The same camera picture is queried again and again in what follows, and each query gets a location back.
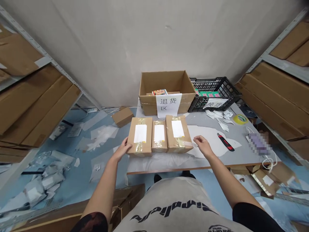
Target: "yellow tape roll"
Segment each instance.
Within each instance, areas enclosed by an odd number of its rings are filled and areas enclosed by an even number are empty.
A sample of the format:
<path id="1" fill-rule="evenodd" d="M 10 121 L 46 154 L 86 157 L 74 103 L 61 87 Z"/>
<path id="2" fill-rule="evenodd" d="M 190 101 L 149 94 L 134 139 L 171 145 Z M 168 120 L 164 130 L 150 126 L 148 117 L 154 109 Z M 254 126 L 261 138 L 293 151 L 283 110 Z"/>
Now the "yellow tape roll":
<path id="1" fill-rule="evenodd" d="M 248 122 L 247 117 L 245 115 L 242 115 L 242 114 L 236 114 L 233 119 L 239 125 L 243 125 L 243 124 L 246 124 Z"/>

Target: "blue floor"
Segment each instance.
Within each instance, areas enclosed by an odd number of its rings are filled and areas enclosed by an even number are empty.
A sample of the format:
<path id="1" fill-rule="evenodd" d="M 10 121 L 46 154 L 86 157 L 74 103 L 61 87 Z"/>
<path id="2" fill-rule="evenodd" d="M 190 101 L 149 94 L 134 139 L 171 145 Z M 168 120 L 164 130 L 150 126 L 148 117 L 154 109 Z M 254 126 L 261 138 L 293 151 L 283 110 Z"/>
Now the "blue floor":
<path id="1" fill-rule="evenodd" d="M 132 108 L 134 114 L 136 113 L 136 108 Z M 69 122 L 77 122 L 79 119 L 80 122 L 88 121 L 90 118 L 94 117 L 96 113 L 90 113 L 86 118 L 86 113 L 81 110 L 71 110 L 68 115 L 66 116 L 65 120 Z M 95 149 L 95 151 L 88 151 L 83 153 L 80 150 L 75 150 L 77 144 L 81 140 L 82 137 L 90 138 L 90 131 L 98 128 L 102 125 L 112 125 L 114 123 L 113 119 L 111 118 L 112 114 L 109 114 L 103 120 L 95 124 L 92 128 L 87 131 L 81 131 L 78 137 L 67 138 L 67 135 L 70 131 L 70 128 L 65 131 L 56 141 L 52 141 L 50 139 L 42 146 L 39 153 L 51 150 L 57 150 L 67 155 L 78 157 L 80 159 L 80 165 L 76 168 L 74 167 L 75 160 L 73 161 L 70 170 L 65 171 L 64 175 L 66 180 L 61 183 L 60 188 L 56 191 L 55 196 L 53 197 L 53 202 L 61 202 L 62 205 L 68 205 L 76 202 L 80 202 L 86 200 L 91 197 L 95 187 L 96 182 L 90 183 L 90 176 L 91 176 L 91 159 L 111 150 L 112 148 L 118 146 L 121 141 L 128 136 L 130 124 L 122 127 L 119 129 L 116 137 L 109 138 L 107 142 Z M 309 184 L 309 172 L 305 169 L 305 167 L 295 165 L 281 150 L 274 148 L 277 155 L 280 159 L 289 167 L 291 168 L 299 179 L 305 181 Z M 45 163 L 49 164 L 51 160 L 46 159 Z M 118 165 L 117 171 L 117 181 L 116 181 L 116 188 L 123 188 L 125 187 L 125 175 L 127 171 L 128 165 L 128 156 L 125 155 Z M 40 165 L 35 167 L 28 168 L 29 170 L 37 170 Z M 213 206 L 220 212 L 220 214 L 228 219 L 232 219 L 232 210 L 217 182 L 213 173 L 211 173 L 207 169 L 201 170 L 193 170 L 191 173 L 199 180 L 212 201 Z M 180 172 L 165 172 L 160 173 L 162 178 L 170 178 L 176 177 L 180 175 Z M 20 193 L 24 186 L 31 180 L 32 175 L 30 176 L 21 176 L 10 188 L 10 191 L 7 193 L 4 199 L 0 200 L 0 207 L 3 207 L 5 203 L 12 197 L 16 196 Z M 139 174 L 139 175 L 129 175 L 129 185 L 136 185 L 145 183 L 146 189 L 148 189 L 153 184 L 154 174 Z M 297 219 L 298 221 L 305 221 L 309 222 L 309 208 L 298 205 L 296 203 L 291 203 L 285 200 L 280 199 L 267 199 L 262 198 L 270 207 L 271 211 L 274 214 L 277 222 L 283 228 L 289 228 L 289 219 Z M 35 208 L 43 208 L 46 204 L 46 201 L 39 203 Z"/>

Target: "black plastic crate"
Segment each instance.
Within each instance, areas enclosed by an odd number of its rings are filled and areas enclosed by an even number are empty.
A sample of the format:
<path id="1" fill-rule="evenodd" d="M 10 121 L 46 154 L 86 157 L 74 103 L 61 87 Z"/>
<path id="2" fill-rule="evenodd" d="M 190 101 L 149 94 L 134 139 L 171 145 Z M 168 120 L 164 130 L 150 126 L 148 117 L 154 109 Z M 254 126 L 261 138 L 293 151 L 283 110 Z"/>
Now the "black plastic crate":
<path id="1" fill-rule="evenodd" d="M 195 89 L 198 91 L 211 91 L 218 92 L 220 97 L 206 97 L 195 95 L 195 98 L 188 110 L 188 112 L 203 112 L 205 110 L 217 110 L 225 111 L 234 102 L 238 101 L 242 94 L 236 90 L 236 88 L 231 84 L 231 82 L 226 77 L 217 77 L 215 79 L 196 79 L 190 78 Z M 203 107 L 208 103 L 209 99 L 228 99 L 220 107 Z"/>

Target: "left hand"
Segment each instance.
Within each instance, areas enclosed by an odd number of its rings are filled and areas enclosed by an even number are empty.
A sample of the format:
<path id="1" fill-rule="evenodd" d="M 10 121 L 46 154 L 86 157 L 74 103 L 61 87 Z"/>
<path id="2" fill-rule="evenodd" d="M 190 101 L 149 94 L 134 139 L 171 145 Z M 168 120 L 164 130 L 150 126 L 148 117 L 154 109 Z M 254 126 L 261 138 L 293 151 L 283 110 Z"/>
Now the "left hand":
<path id="1" fill-rule="evenodd" d="M 127 150 L 132 146 L 132 144 L 127 143 L 128 142 L 128 137 L 126 137 L 121 145 L 118 147 L 116 152 L 112 155 L 112 158 L 116 159 L 117 162 L 121 160 L 123 155 L 127 152 Z"/>

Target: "white wall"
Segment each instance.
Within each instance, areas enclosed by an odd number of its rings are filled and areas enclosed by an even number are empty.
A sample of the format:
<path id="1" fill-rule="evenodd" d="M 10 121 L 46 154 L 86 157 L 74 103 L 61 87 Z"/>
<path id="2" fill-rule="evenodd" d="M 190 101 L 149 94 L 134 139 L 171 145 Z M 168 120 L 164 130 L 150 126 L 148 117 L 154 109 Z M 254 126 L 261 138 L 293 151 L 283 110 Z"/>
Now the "white wall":
<path id="1" fill-rule="evenodd" d="M 233 82 L 301 0 L 2 0 L 102 106 L 135 106 L 142 71 Z"/>

